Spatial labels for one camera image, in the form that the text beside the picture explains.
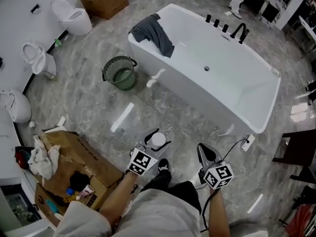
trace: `blue bottle cap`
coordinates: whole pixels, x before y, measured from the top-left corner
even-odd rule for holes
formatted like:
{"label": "blue bottle cap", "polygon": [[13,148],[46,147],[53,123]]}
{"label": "blue bottle cap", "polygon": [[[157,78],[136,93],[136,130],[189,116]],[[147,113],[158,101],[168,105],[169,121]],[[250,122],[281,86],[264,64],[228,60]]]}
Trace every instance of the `blue bottle cap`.
{"label": "blue bottle cap", "polygon": [[66,193],[71,196],[75,193],[75,191],[69,187],[68,189],[66,189]]}

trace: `dark wooden furniture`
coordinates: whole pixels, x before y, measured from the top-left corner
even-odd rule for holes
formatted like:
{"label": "dark wooden furniture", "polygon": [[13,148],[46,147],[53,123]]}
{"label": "dark wooden furniture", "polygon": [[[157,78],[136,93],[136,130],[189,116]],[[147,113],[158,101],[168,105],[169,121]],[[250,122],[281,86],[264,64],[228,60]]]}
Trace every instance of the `dark wooden furniture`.
{"label": "dark wooden furniture", "polygon": [[316,129],[284,133],[282,138],[290,138],[284,156],[272,161],[303,166],[299,176],[290,178],[316,184]]}

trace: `cardboard box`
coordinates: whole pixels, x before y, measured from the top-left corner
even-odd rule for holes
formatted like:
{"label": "cardboard box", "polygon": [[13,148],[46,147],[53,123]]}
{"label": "cardboard box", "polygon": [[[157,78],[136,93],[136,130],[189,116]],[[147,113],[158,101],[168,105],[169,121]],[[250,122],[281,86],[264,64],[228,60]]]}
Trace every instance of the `cardboard box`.
{"label": "cardboard box", "polygon": [[59,206],[54,199],[48,194],[48,192],[37,183],[36,185],[36,191],[35,191],[35,204],[39,207],[39,209],[42,211],[42,213],[46,216],[46,218],[54,225],[58,226],[60,220],[55,217],[55,213],[52,212],[48,205],[48,201],[53,202],[56,207],[58,208],[58,213],[61,215],[64,215],[67,207]]}
{"label": "cardboard box", "polygon": [[[66,189],[70,186],[70,177],[73,173],[75,171],[84,173],[89,176],[90,185],[95,191],[82,202],[94,210],[99,209],[116,188],[115,182],[122,177],[123,173],[76,134],[57,131],[41,135],[41,139],[45,146],[61,146],[55,175],[49,180],[36,176],[44,189],[62,200],[68,196]],[[63,205],[63,202],[56,203],[59,206]]]}
{"label": "cardboard box", "polygon": [[129,5],[128,0],[80,0],[88,14],[110,19]]}

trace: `white toilet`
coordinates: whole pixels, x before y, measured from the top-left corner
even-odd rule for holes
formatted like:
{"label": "white toilet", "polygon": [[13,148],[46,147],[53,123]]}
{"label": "white toilet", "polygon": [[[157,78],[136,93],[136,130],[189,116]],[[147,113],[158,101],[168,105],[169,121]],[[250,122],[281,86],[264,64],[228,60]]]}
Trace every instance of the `white toilet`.
{"label": "white toilet", "polygon": [[54,57],[33,41],[27,41],[22,47],[22,58],[30,64],[35,75],[44,74],[52,79],[56,75]]}
{"label": "white toilet", "polygon": [[86,35],[92,24],[85,9],[76,8],[67,0],[51,0],[50,7],[60,24],[72,35]]}
{"label": "white toilet", "polygon": [[30,102],[17,90],[0,90],[0,106],[9,112],[13,122],[26,123],[31,118]]}

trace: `power strip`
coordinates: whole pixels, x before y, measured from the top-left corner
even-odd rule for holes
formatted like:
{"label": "power strip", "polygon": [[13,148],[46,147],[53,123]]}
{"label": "power strip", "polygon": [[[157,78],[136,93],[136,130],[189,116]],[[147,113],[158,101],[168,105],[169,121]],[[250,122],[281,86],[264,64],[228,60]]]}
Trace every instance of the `power strip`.
{"label": "power strip", "polygon": [[240,150],[243,152],[247,152],[247,150],[250,148],[253,141],[255,140],[255,137],[252,134],[250,134],[250,135],[248,135],[247,140],[248,141],[244,140],[244,142],[240,146]]}

